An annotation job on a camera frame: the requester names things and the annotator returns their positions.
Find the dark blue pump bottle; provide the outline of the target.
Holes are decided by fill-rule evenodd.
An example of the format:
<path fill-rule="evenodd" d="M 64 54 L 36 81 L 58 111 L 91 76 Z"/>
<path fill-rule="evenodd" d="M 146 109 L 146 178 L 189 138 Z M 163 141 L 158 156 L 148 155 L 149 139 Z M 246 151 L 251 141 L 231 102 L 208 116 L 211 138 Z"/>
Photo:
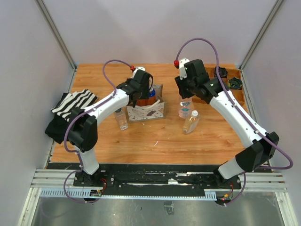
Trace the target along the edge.
<path fill-rule="evenodd" d="M 143 107 L 143 106 L 148 106 L 150 105 L 150 101 L 149 101 L 150 97 L 147 97 L 146 99 L 138 99 L 136 102 L 137 106 Z"/>

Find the clear bottle pink cap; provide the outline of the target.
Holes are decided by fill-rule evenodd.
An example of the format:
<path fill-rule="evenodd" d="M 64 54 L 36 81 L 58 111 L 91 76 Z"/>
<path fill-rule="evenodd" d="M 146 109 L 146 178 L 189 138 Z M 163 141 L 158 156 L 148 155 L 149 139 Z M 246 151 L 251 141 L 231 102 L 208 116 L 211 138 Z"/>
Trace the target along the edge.
<path fill-rule="evenodd" d="M 179 104 L 178 104 L 178 114 L 179 117 L 182 119 L 186 119 L 188 116 L 191 115 L 191 112 L 194 110 L 194 104 L 192 98 L 185 98 L 183 99 L 179 96 Z"/>

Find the clear bottle dark cap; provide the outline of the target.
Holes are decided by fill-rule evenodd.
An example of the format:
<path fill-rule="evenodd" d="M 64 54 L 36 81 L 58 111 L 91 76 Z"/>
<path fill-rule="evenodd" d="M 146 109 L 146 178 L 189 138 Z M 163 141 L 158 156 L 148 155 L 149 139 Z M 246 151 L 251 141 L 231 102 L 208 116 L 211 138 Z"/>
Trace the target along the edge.
<path fill-rule="evenodd" d="M 119 125 L 120 130 L 126 130 L 128 128 L 127 117 L 123 108 L 120 108 L 114 112 L 115 119 Z"/>

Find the clear bottle white cap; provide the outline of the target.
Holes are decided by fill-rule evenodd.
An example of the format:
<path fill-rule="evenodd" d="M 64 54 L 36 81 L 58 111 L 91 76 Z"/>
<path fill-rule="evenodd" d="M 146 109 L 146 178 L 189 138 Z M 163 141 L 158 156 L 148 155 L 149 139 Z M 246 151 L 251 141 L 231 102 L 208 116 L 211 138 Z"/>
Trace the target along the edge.
<path fill-rule="evenodd" d="M 189 117 L 186 118 L 184 127 L 183 127 L 183 133 L 185 135 L 193 132 L 195 128 L 197 127 L 197 124 L 200 120 L 200 114 L 197 110 L 193 110 Z"/>

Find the black white striped cloth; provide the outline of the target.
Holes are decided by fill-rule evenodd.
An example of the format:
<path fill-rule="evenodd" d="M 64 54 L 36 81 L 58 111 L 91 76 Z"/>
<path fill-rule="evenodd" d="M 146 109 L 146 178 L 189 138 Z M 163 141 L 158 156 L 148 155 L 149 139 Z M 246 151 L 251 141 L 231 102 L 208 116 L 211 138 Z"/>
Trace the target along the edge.
<path fill-rule="evenodd" d="M 61 144 L 73 108 L 85 108 L 95 103 L 97 99 L 98 97 L 88 89 L 63 93 L 61 100 L 51 109 L 54 117 L 46 127 L 45 134 L 56 143 Z"/>

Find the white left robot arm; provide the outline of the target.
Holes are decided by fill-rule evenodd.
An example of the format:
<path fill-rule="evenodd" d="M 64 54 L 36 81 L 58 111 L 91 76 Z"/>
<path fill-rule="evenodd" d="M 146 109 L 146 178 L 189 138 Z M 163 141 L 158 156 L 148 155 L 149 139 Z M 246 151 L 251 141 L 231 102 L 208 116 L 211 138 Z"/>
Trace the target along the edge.
<path fill-rule="evenodd" d="M 153 76 L 138 68 L 125 82 L 113 86 L 113 92 L 95 104 L 72 110 L 69 124 L 64 135 L 64 147 L 67 152 L 75 153 L 80 161 L 80 172 L 85 172 L 84 180 L 90 186 L 100 183 L 101 175 L 97 172 L 99 163 L 95 155 L 98 140 L 98 126 L 115 111 L 136 105 L 140 98 L 149 97 Z"/>

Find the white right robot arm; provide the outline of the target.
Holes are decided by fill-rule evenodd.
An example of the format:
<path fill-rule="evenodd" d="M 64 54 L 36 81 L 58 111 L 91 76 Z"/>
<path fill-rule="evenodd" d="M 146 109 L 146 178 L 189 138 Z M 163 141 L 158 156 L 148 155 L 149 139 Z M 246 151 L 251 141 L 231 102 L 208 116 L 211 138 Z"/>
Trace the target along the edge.
<path fill-rule="evenodd" d="M 175 60 L 174 65 L 179 69 L 175 82 L 181 97 L 197 96 L 209 104 L 223 116 L 243 144 L 243 151 L 214 171 L 213 183 L 216 187 L 226 187 L 232 177 L 252 172 L 274 156 L 279 136 L 257 125 L 223 80 L 209 77 L 202 60 L 183 58 Z"/>

